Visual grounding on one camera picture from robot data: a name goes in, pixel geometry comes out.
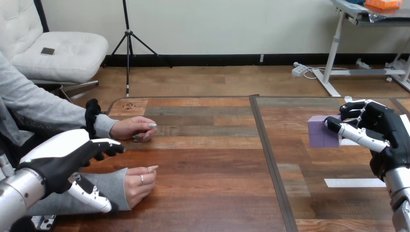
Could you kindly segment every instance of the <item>sleeve cuff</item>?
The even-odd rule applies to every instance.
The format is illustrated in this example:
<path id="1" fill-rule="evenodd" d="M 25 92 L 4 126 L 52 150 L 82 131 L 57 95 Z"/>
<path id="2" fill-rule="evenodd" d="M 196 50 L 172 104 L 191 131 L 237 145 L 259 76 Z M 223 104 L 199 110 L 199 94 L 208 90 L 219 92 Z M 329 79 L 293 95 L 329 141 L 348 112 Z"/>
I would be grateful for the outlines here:
<path id="1" fill-rule="evenodd" d="M 97 115 L 97 120 L 94 124 L 95 135 L 100 138 L 111 139 L 110 130 L 116 122 L 118 122 L 118 120 L 111 119 L 107 115 Z"/>
<path id="2" fill-rule="evenodd" d="M 87 180 L 91 181 L 110 200 L 118 205 L 120 211 L 131 210 L 125 196 L 125 174 L 128 168 L 108 174 L 86 174 L 81 173 Z"/>

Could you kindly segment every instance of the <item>wooden table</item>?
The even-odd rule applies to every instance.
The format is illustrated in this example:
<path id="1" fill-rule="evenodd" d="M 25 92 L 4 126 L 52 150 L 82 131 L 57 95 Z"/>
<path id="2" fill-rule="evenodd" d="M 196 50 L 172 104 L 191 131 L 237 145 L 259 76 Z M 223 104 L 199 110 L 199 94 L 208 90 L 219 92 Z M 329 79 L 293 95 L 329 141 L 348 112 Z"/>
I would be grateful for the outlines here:
<path id="1" fill-rule="evenodd" d="M 410 107 L 407 99 L 374 100 L 399 113 Z M 125 154 L 86 171 L 159 165 L 155 190 L 117 216 L 60 216 L 56 232 L 394 231 L 385 188 L 325 182 L 374 178 L 367 149 L 309 148 L 307 120 L 337 114 L 343 103 L 257 96 L 118 100 L 110 117 L 144 115 L 157 122 L 158 134 L 146 144 L 125 141 Z"/>

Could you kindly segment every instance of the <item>white cable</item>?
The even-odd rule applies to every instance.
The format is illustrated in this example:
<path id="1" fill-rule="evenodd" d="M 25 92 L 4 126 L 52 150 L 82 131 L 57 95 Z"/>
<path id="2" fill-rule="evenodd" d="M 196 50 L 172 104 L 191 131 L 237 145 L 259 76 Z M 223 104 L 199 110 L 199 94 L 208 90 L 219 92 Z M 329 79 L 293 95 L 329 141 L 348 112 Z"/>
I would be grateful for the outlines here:
<path id="1" fill-rule="evenodd" d="M 308 66 L 306 66 L 306 68 L 307 68 L 307 71 L 303 74 L 303 76 L 306 77 L 307 79 L 316 79 L 316 77 L 308 77 L 308 76 L 306 76 L 306 73 L 308 73 L 308 72 L 311 72 L 311 73 L 312 73 L 314 69 L 318 69 L 318 70 L 324 72 L 326 67 L 316 67 L 316 68 L 314 68 L 314 67 L 308 67 Z M 333 70 L 333 69 L 349 70 L 349 69 L 345 69 L 345 68 L 332 68 L 332 70 Z"/>

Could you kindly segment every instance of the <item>white chair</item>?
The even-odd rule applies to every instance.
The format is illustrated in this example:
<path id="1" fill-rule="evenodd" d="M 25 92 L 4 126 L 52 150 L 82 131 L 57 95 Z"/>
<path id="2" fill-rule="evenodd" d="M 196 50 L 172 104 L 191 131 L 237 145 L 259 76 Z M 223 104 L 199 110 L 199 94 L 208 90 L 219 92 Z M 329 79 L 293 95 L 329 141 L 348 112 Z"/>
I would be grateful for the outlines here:
<path id="1" fill-rule="evenodd" d="M 44 47 L 55 49 L 41 55 Z M 108 41 L 83 32 L 46 32 L 33 0 L 0 0 L 0 51 L 36 84 L 59 84 L 64 91 L 97 85 L 90 80 L 105 58 Z"/>

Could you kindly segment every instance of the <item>woman's hand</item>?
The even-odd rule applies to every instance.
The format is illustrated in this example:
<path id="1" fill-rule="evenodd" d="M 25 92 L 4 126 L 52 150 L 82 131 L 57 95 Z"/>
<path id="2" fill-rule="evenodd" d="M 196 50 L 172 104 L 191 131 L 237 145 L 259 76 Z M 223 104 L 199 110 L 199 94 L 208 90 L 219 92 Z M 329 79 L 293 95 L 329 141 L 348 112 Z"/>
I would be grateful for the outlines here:
<path id="1" fill-rule="evenodd" d="M 155 187 L 158 166 L 130 168 L 125 174 L 125 197 L 128 206 L 133 208 Z"/>
<path id="2" fill-rule="evenodd" d="M 134 138 L 135 142 L 144 143 L 157 133 L 156 123 L 142 116 L 131 117 L 116 122 L 110 130 L 113 139 L 126 140 Z"/>

